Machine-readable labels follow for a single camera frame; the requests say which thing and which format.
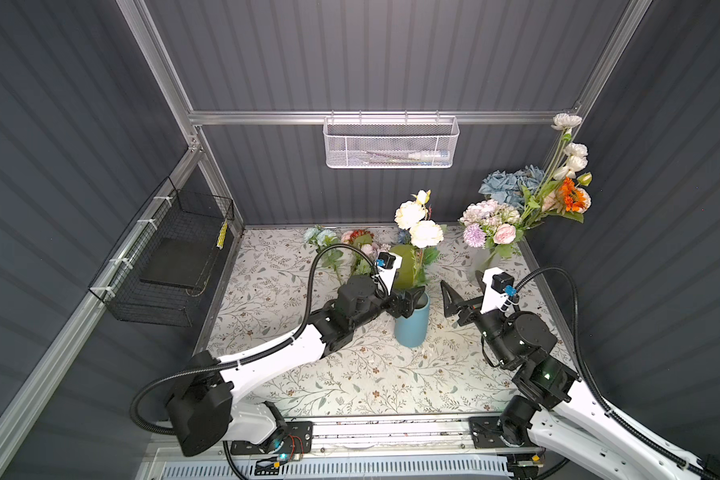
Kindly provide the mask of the blue ceramic vase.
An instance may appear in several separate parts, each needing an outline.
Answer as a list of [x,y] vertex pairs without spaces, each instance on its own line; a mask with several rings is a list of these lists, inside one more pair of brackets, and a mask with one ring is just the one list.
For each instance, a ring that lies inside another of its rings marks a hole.
[[411,314],[395,319],[394,336],[404,347],[416,348],[423,344],[427,336],[430,317],[430,298],[420,289],[414,293],[415,302]]

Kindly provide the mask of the clear ribbed glass vase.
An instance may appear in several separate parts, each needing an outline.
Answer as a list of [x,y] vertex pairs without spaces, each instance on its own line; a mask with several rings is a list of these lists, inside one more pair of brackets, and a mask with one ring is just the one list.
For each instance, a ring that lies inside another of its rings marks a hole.
[[493,268],[500,256],[493,248],[474,249],[470,254],[471,264],[467,269],[468,279],[481,289],[485,289],[484,272]]

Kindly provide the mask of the cream rose stem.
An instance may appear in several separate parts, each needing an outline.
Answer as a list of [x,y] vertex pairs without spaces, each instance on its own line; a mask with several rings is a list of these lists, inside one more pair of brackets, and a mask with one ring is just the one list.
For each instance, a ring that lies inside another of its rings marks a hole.
[[431,218],[430,196],[430,190],[419,190],[395,212],[398,229],[409,231],[409,244],[416,249],[414,287],[427,284],[427,269],[438,259],[438,246],[444,240],[443,226]]

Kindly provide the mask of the pale blue white flower stem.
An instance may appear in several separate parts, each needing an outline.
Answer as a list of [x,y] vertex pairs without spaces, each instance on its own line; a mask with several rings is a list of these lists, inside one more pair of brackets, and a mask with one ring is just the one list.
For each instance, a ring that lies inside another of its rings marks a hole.
[[321,267],[330,270],[336,276],[338,282],[342,283],[343,251],[341,249],[331,249],[331,246],[341,243],[336,232],[333,229],[315,225],[306,230],[303,241],[306,245],[315,248]]

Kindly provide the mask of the blue rose bouquet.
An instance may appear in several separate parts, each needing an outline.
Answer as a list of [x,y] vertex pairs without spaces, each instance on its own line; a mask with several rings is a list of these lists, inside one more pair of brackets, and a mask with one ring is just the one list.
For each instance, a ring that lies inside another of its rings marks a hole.
[[535,165],[508,173],[494,171],[482,180],[478,193],[486,199],[510,205],[522,210],[524,208],[525,189],[533,192],[540,186],[544,172]]

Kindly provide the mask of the peach rose stem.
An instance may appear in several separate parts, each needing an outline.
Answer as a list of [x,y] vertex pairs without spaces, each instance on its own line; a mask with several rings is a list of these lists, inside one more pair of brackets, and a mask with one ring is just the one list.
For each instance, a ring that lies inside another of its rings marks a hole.
[[553,181],[549,192],[543,196],[542,211],[557,215],[584,214],[591,206],[591,197],[585,190],[591,182],[589,172],[576,178]]

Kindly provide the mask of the orange gerbera flower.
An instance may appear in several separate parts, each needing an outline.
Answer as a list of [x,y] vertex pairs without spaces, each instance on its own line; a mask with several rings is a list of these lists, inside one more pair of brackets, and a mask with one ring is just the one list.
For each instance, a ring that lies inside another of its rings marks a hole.
[[557,215],[584,222],[584,214],[591,206],[591,197],[586,190],[578,186],[571,178],[565,178],[561,186],[555,192]]

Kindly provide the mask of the white ranunculus stem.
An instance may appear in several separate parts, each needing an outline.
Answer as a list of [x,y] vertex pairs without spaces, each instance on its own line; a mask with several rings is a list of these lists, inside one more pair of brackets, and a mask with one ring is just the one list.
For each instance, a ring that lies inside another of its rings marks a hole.
[[576,178],[585,174],[588,166],[588,148],[573,141],[575,130],[583,119],[575,114],[558,113],[552,119],[551,128],[559,133],[552,159],[544,171],[544,178],[533,192],[525,189],[524,208],[521,213],[522,226],[532,229],[539,226],[548,216],[559,216],[554,212],[543,212],[543,196],[549,192],[552,182],[565,177]]

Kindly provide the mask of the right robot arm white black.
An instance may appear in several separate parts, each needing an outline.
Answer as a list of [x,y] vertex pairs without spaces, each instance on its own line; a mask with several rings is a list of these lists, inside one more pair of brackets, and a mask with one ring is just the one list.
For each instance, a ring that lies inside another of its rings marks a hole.
[[481,298],[465,300],[447,283],[441,291],[445,316],[475,326],[486,362],[513,375],[518,393],[493,428],[504,443],[553,451],[603,479],[720,479],[720,459],[655,434],[555,358],[556,336],[517,309],[512,276],[490,269],[485,277]]

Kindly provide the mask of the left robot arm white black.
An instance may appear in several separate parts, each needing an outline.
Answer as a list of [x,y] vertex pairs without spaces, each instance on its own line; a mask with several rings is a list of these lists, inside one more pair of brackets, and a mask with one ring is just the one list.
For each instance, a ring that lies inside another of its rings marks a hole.
[[196,456],[222,441],[243,442],[260,453],[278,451],[288,436],[283,415],[270,401],[254,403],[245,398],[277,376],[338,352],[360,327],[381,314],[412,314],[423,294],[424,289],[417,287],[384,296],[371,277],[353,276],[338,289],[336,299],[309,313],[300,335],[284,335],[289,344],[277,352],[255,357],[276,346],[275,339],[224,358],[207,351],[195,355],[189,363],[192,368],[225,368],[173,384],[166,408],[182,454]]

